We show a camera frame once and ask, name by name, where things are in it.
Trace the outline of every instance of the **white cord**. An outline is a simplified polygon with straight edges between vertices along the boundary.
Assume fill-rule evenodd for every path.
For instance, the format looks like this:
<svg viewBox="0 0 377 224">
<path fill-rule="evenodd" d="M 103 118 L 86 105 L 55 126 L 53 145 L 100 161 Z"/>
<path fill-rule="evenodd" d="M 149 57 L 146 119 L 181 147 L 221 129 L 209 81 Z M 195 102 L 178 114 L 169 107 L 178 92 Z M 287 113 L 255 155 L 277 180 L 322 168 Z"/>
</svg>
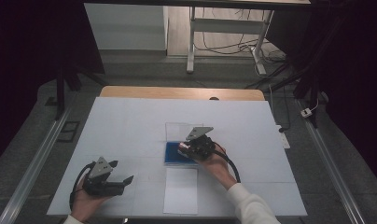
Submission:
<svg viewBox="0 0 377 224">
<path fill-rule="evenodd" d="M 318 105 L 319 105 L 319 98 L 316 99 L 316 106 L 314 108 L 312 108 L 311 111 L 315 110 Z"/>
</svg>

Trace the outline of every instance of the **white card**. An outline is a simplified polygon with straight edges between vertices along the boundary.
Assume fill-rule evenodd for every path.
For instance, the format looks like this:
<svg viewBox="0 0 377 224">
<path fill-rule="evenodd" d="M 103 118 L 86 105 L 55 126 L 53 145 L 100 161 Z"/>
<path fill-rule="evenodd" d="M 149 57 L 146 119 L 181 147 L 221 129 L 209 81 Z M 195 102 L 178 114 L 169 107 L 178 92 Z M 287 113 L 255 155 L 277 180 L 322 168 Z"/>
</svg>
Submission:
<svg viewBox="0 0 377 224">
<path fill-rule="evenodd" d="M 197 169 L 166 169 L 163 213 L 197 215 Z"/>
</svg>

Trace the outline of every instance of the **blue object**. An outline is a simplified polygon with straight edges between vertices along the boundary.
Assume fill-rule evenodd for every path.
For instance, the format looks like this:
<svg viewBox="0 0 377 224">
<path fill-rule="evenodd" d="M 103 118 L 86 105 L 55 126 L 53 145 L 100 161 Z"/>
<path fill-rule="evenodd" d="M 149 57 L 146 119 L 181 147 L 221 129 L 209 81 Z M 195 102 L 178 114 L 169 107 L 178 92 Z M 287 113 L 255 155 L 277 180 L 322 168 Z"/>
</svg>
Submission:
<svg viewBox="0 0 377 224">
<path fill-rule="evenodd" d="M 167 142 L 165 148 L 166 165 L 196 165 L 197 162 L 180 155 L 177 150 L 180 142 Z"/>
</svg>

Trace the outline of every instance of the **white table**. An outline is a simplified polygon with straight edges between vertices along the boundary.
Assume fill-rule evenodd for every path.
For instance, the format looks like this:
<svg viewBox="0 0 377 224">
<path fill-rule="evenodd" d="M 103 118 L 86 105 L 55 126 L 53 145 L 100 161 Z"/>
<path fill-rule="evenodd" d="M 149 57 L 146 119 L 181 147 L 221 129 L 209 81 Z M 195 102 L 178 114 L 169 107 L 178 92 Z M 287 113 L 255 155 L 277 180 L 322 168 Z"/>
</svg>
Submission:
<svg viewBox="0 0 377 224">
<path fill-rule="evenodd" d="M 198 167 L 198 215 L 163 214 L 165 123 L 203 123 L 228 150 L 242 182 L 279 217 L 306 216 L 268 102 L 99 97 L 96 99 L 48 215 L 70 213 L 68 198 L 79 171 L 100 156 L 117 160 L 108 181 L 134 175 L 102 217 L 234 217 L 225 190 Z"/>
</svg>

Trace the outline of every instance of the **metal rail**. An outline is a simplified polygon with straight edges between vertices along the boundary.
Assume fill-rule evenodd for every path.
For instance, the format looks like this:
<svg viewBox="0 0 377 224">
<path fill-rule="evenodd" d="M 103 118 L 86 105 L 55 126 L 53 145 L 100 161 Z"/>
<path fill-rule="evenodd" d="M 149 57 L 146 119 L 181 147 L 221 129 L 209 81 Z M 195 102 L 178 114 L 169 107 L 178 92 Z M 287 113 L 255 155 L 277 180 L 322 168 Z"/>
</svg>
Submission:
<svg viewBox="0 0 377 224">
<path fill-rule="evenodd" d="M 20 210 L 22 209 L 22 206 L 25 203 L 25 200 L 28 197 L 32 186 L 34 185 L 41 169 L 43 168 L 44 163 L 46 162 L 47 157 L 49 156 L 49 153 L 51 152 L 52 147 L 54 146 L 54 143 L 63 127 L 64 122 L 66 121 L 68 115 L 72 110 L 73 104 L 77 97 L 77 93 L 73 92 L 72 94 L 73 96 L 71 97 L 68 106 L 64 110 L 60 119 L 55 120 L 51 125 L 49 132 L 47 133 L 34 158 L 29 164 L 28 169 L 26 170 L 19 185 L 11 196 L 10 201 L 8 201 L 5 210 L 0 216 L 0 224 L 14 223 L 18 214 L 20 213 Z"/>
<path fill-rule="evenodd" d="M 299 110 L 304 109 L 299 100 L 296 100 Z M 342 178 L 339 168 L 337 167 L 331 153 L 328 150 L 325 142 L 323 141 L 320 132 L 314 128 L 313 124 L 306 119 L 305 125 L 307 126 L 308 132 L 312 137 L 316 149 L 325 164 L 328 175 L 333 182 L 334 188 L 340 194 L 342 198 L 342 204 L 345 207 L 346 213 L 348 214 L 351 222 L 354 224 L 365 224 L 366 221 L 362 216 L 359 207 L 357 206 L 356 200 L 351 193 L 351 190 L 346 186 L 345 181 Z"/>
</svg>

